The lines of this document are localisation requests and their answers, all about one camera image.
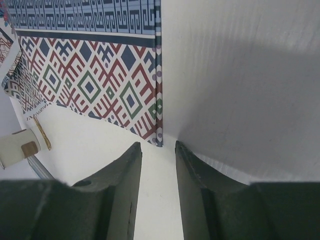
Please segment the patterned cloth placemat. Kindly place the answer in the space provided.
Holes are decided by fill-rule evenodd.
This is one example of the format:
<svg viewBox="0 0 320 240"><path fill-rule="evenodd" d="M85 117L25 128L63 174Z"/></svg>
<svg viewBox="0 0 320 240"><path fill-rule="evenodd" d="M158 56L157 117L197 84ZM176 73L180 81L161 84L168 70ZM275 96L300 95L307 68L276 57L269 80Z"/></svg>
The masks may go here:
<svg viewBox="0 0 320 240"><path fill-rule="evenodd" d="M159 0L3 0L1 89L32 119L48 105L163 145Z"/></svg>

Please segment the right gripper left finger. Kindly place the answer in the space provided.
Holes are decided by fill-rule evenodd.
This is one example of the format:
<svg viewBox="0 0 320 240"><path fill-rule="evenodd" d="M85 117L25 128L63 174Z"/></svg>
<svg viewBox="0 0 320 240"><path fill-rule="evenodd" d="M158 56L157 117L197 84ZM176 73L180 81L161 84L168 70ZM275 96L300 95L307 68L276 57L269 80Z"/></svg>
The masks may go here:
<svg viewBox="0 0 320 240"><path fill-rule="evenodd" d="M58 180L3 180L3 240L131 240L142 150L133 143L118 159L73 186Z"/></svg>

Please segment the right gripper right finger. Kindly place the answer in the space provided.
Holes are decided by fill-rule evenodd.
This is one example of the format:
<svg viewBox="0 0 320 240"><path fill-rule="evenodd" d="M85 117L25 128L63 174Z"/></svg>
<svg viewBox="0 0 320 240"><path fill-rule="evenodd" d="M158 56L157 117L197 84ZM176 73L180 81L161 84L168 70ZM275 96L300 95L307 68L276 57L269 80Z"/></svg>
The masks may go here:
<svg viewBox="0 0 320 240"><path fill-rule="evenodd" d="M317 240L318 182L240 183L214 169L182 142L175 159L186 240Z"/></svg>

